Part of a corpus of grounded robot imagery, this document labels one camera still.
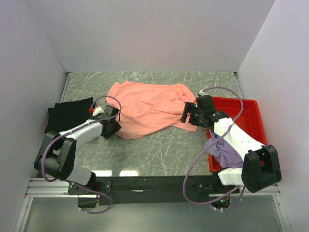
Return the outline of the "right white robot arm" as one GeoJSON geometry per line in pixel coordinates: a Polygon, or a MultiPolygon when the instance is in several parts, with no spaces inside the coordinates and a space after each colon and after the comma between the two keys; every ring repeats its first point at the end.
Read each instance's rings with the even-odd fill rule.
{"type": "Polygon", "coordinates": [[[247,134],[225,111],[215,108],[209,95],[199,96],[195,103],[186,102],[182,123],[207,128],[210,134],[206,152],[217,159],[221,169],[212,176],[212,188],[224,192],[230,185],[244,186],[258,192],[282,180],[277,150],[247,134]]]}

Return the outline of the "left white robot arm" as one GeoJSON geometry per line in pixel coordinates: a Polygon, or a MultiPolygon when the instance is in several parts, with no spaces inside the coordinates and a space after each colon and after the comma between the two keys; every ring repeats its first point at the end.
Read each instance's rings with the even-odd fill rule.
{"type": "Polygon", "coordinates": [[[97,137],[109,139],[121,129],[119,119],[120,110],[107,105],[102,113],[73,129],[48,132],[34,161],[34,169],[45,176],[79,185],[85,194],[93,193],[98,189],[96,175],[74,164],[76,150],[97,137]]]}

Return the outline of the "salmon pink t shirt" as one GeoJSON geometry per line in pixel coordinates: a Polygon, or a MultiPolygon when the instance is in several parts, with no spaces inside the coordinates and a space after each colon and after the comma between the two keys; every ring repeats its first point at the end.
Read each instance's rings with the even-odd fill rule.
{"type": "Polygon", "coordinates": [[[108,95],[121,106],[120,126],[116,135],[134,140],[170,126],[196,132],[197,126],[180,121],[186,102],[195,102],[192,91],[183,84],[154,85],[115,82],[108,95]]]}

